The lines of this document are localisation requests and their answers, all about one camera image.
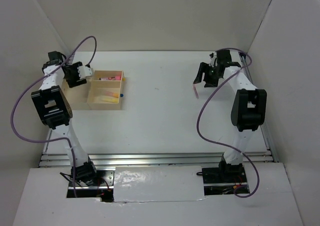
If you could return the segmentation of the pink orange highlighter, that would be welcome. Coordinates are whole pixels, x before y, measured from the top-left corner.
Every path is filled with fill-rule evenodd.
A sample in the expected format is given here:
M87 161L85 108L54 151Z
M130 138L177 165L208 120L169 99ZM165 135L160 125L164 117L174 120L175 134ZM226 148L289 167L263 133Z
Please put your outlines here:
M103 91L102 94L104 96L108 96L108 97L113 97L113 98L119 98L120 97L120 94L119 93L116 93L116 92L111 92L111 91Z

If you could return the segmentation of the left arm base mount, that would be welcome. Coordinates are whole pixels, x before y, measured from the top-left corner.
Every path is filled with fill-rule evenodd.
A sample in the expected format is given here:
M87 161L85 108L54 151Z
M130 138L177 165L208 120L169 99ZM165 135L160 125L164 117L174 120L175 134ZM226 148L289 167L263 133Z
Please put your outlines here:
M84 182L76 182L73 187L72 175L60 172L59 174L68 181L67 198L98 198L102 202L114 201L114 170L97 170L93 183L86 185Z

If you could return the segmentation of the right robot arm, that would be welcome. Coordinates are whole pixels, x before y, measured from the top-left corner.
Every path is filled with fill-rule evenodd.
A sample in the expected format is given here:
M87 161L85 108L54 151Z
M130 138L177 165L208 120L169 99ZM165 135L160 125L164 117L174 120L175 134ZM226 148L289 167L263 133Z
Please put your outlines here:
M246 76L241 62L243 51L223 48L210 54L210 62L201 62L193 84L204 82L206 88L216 91L225 84L235 93L230 120L236 135L231 146L223 153L219 162L218 176L230 182L243 169L243 159L253 133L265 121L267 92L253 85Z

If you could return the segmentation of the pink capped marker bottle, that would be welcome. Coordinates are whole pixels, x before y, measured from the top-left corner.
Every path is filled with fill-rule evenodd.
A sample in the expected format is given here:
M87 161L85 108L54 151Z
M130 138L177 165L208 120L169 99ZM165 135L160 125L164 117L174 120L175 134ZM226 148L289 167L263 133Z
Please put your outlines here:
M122 77L120 75L111 76L111 77L100 77L100 81L121 81Z

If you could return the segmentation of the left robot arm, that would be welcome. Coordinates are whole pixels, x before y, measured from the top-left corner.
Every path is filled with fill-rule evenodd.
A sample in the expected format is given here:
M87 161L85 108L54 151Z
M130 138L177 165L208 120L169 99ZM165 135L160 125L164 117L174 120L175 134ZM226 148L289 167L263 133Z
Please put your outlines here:
M72 125L73 112L62 90L63 81L70 88L87 83L94 70L80 61L62 64L67 58L63 53L48 53L49 61L42 66L45 78L39 90L31 93L31 99L41 122L64 138L64 147L70 160L70 177L76 184L92 186L97 183L99 173L89 155L83 150Z

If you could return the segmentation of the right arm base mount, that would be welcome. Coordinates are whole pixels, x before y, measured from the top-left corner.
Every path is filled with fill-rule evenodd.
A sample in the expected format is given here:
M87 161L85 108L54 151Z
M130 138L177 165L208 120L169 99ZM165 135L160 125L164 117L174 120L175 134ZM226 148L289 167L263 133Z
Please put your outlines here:
M250 193L244 168L240 172L224 175L218 167L207 167L196 175L202 177L205 196L232 195L235 189L239 195Z

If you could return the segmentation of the yellow highlighter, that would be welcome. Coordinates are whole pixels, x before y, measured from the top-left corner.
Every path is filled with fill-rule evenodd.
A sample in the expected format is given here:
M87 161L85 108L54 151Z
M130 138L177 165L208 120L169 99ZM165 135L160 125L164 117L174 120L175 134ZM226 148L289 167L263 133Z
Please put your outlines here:
M116 98L102 98L101 101L104 103L109 103L109 104L118 104L119 103L119 100Z

